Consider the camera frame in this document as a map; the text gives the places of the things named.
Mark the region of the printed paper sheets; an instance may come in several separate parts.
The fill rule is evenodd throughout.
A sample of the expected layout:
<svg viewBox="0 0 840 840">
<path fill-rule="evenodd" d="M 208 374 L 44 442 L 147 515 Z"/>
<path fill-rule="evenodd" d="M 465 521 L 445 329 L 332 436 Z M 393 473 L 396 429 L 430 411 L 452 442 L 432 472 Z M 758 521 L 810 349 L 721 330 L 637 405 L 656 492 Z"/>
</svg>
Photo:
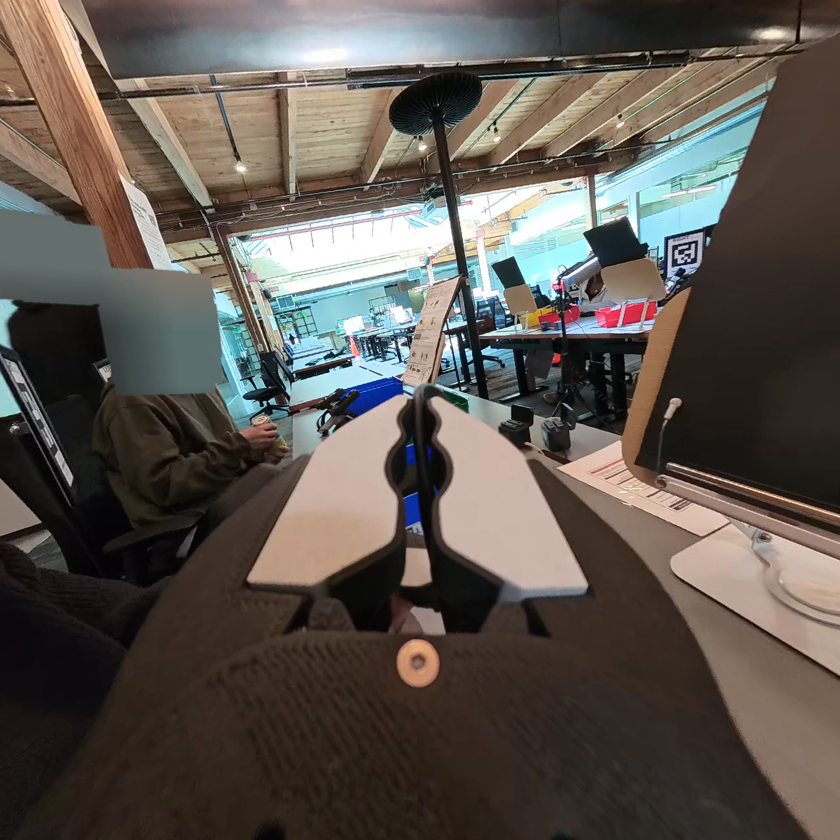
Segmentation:
<svg viewBox="0 0 840 840">
<path fill-rule="evenodd" d="M 636 478 L 624 463 L 620 442 L 573 460 L 558 470 L 628 507 L 644 511 L 700 538 L 729 524 L 720 513 L 649 486 Z"/>
</svg>

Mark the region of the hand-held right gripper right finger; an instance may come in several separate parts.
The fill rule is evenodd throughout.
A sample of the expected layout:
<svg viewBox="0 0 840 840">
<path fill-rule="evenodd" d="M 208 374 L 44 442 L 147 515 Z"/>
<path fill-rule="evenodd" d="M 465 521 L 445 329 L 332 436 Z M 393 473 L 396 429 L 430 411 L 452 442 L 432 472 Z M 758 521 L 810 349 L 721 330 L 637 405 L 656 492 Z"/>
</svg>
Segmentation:
<svg viewBox="0 0 840 840">
<path fill-rule="evenodd" d="M 452 599 L 524 602 L 580 596 L 589 585 L 528 459 L 492 427 L 431 398 L 431 556 Z"/>
</svg>

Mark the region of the black white marker card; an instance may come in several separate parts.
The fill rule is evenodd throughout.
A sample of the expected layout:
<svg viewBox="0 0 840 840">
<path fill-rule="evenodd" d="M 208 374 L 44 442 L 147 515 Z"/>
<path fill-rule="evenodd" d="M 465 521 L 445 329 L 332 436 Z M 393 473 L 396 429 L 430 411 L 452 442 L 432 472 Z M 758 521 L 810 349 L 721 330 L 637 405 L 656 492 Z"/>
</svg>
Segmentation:
<svg viewBox="0 0 840 840">
<path fill-rule="evenodd" d="M 714 226 L 701 227 L 664 239 L 664 278 L 687 277 L 699 268 Z"/>
</svg>

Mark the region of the black office chair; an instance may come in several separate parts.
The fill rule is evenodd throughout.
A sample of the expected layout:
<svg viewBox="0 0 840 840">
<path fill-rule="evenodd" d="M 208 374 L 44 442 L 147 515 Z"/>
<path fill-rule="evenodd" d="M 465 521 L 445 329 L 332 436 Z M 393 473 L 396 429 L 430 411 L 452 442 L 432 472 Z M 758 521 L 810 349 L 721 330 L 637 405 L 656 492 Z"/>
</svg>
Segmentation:
<svg viewBox="0 0 840 840">
<path fill-rule="evenodd" d="M 52 459 L 22 415 L 2 418 L 2 482 L 58 543 L 70 572 L 150 585 L 170 573 L 199 517 L 131 529 L 104 478 L 62 485 Z"/>
</svg>

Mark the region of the person's left forearm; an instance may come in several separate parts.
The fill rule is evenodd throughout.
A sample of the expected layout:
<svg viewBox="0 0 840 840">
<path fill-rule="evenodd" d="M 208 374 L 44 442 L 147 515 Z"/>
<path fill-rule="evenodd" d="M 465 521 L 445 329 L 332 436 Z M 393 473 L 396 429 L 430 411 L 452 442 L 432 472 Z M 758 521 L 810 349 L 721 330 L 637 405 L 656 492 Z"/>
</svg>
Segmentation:
<svg viewBox="0 0 840 840">
<path fill-rule="evenodd" d="M 86 737 L 170 578 L 142 587 L 36 566 L 1 545 L 1 838 Z"/>
</svg>

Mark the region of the blue bin with sticker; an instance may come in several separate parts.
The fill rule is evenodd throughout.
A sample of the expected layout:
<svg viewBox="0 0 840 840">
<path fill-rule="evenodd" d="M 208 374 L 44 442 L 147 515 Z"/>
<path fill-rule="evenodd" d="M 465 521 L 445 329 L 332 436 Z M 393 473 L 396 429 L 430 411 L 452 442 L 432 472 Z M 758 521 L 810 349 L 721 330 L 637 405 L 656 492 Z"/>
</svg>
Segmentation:
<svg viewBox="0 0 840 840">
<path fill-rule="evenodd" d="M 402 400 L 405 396 L 403 393 L 403 384 L 393 377 L 380 378 L 375 381 L 363 383 L 361 385 L 354 385 L 351 389 L 358 389 L 360 397 L 351 407 L 351 411 L 356 414 L 356 417 L 372 411 L 374 408 L 395 397 Z M 416 392 L 421 393 L 421 409 L 424 431 L 421 433 L 421 447 L 419 453 L 422 456 L 419 460 L 420 477 L 417 477 L 417 458 L 415 457 L 414 447 L 414 420 L 413 416 L 408 418 L 407 437 L 403 436 L 402 428 L 396 430 L 396 437 L 402 440 L 404 446 L 396 450 L 396 467 L 397 467 L 397 490 L 392 491 L 388 486 L 388 476 L 383 471 L 383 466 L 387 467 L 389 464 L 389 452 L 395 445 L 394 429 L 389 432 L 382 422 L 377 422 L 374 419 L 375 428 L 373 432 L 369 429 L 367 432 L 358 429 L 354 430 L 352 425 L 345 426 L 350 430 L 351 441 L 349 444 L 342 444 L 339 446 L 339 460 L 340 467 L 339 482 L 342 486 L 342 494 L 344 497 L 350 499 L 350 494 L 355 493 L 358 498 L 362 498 L 366 491 L 380 492 L 380 501 L 392 497 L 393 493 L 397 493 L 403 497 L 403 506 L 405 510 L 405 525 L 408 529 L 413 530 L 421 536 L 427 536 L 431 531 L 431 514 L 433 509 L 433 501 L 438 494 L 438 486 L 435 483 L 437 479 L 433 478 L 433 449 L 432 449 L 432 427 L 433 421 L 431 415 L 426 415 L 426 407 L 423 401 L 431 399 L 432 396 L 446 396 L 446 390 L 439 385 L 422 385 Z M 385 443 L 376 444 L 373 440 L 374 433 L 385 431 Z M 390 517 L 395 516 L 395 511 L 392 509 L 393 498 L 391 501 L 386 501 L 385 514 Z"/>
</svg>

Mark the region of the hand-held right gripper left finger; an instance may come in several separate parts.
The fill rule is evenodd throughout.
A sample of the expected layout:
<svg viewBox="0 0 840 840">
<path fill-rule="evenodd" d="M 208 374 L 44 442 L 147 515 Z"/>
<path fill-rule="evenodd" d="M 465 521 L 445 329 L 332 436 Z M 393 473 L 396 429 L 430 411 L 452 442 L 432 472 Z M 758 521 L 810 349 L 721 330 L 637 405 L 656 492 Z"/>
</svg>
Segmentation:
<svg viewBox="0 0 840 840">
<path fill-rule="evenodd" d="M 250 586 L 394 592 L 406 559 L 406 419 L 407 401 L 384 402 L 315 448 L 248 573 Z"/>
</svg>

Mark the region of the brown cardboard board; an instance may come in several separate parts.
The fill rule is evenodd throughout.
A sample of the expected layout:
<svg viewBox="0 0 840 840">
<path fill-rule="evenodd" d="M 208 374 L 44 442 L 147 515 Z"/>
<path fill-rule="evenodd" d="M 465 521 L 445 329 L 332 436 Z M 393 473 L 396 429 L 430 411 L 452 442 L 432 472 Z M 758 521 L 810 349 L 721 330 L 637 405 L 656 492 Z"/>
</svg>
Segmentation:
<svg viewBox="0 0 840 840">
<path fill-rule="evenodd" d="M 445 347 L 445 322 L 462 286 L 462 277 L 454 276 L 427 290 L 402 375 L 404 387 L 413 389 L 437 381 Z"/>
</svg>

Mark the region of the black framed floor sign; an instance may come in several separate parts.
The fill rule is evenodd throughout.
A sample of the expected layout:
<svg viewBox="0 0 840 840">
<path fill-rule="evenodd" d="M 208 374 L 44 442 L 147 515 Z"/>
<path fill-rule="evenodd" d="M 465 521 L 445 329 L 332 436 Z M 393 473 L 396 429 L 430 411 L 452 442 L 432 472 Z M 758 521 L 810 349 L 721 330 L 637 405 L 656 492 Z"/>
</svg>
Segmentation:
<svg viewBox="0 0 840 840">
<path fill-rule="evenodd" d="M 3 378 L 14 395 L 51 478 L 57 483 L 60 496 L 64 501 L 70 503 L 72 502 L 75 477 L 65 450 L 56 435 L 53 423 L 51 423 L 18 354 L 2 345 L 1 357 Z"/>
</svg>

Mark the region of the red bin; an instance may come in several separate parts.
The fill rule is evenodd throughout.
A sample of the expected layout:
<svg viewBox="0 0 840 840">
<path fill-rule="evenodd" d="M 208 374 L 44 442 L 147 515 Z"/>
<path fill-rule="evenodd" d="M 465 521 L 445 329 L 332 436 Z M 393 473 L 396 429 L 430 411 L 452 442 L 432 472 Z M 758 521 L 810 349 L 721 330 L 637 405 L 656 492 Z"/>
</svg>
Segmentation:
<svg viewBox="0 0 840 840">
<path fill-rule="evenodd" d="M 655 319 L 657 311 L 657 302 L 653 300 L 626 301 L 616 306 L 596 310 L 595 321 L 600 328 L 622 329 Z"/>
</svg>

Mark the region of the thick wooden post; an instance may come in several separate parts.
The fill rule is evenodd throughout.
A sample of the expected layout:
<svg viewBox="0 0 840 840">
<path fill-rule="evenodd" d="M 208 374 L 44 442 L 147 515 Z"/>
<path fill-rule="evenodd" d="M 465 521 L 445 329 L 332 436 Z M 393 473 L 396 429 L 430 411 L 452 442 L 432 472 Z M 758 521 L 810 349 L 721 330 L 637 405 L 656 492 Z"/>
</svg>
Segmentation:
<svg viewBox="0 0 840 840">
<path fill-rule="evenodd" d="M 112 266 L 153 267 L 123 181 L 121 151 L 57 1 L 2 1 L 2 27 Z"/>
</svg>

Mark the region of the black handled tool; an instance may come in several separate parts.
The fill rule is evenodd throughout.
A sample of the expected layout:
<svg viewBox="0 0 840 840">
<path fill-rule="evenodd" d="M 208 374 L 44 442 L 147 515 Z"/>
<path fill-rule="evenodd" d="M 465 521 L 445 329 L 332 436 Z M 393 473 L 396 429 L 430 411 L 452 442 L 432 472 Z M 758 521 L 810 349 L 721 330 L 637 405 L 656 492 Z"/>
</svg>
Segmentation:
<svg viewBox="0 0 840 840">
<path fill-rule="evenodd" d="M 349 390 L 339 388 L 321 399 L 321 402 L 315 405 L 316 410 L 321 412 L 316 423 L 318 434 L 326 437 L 334 429 L 357 417 L 351 411 L 351 407 L 360 395 L 361 392 L 357 388 Z"/>
</svg>

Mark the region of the white paper notice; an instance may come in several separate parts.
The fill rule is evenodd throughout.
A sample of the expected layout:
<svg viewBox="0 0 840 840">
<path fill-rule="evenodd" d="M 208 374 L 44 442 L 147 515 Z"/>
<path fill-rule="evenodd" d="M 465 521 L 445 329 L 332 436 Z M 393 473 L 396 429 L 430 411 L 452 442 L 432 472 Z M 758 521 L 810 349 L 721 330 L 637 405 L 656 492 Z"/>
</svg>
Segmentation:
<svg viewBox="0 0 840 840">
<path fill-rule="evenodd" d="M 150 200 L 131 181 L 122 176 L 120 180 L 152 267 L 156 270 L 174 270 Z"/>
</svg>

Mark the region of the white stand base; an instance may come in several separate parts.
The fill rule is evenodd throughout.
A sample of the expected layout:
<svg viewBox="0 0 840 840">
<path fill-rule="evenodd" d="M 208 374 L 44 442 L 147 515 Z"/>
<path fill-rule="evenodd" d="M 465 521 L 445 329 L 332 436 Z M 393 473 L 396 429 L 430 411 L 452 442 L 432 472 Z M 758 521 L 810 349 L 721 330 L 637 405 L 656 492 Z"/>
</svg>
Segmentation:
<svg viewBox="0 0 840 840">
<path fill-rule="evenodd" d="M 838 559 L 734 522 L 675 554 L 670 569 L 839 675 Z"/>
</svg>

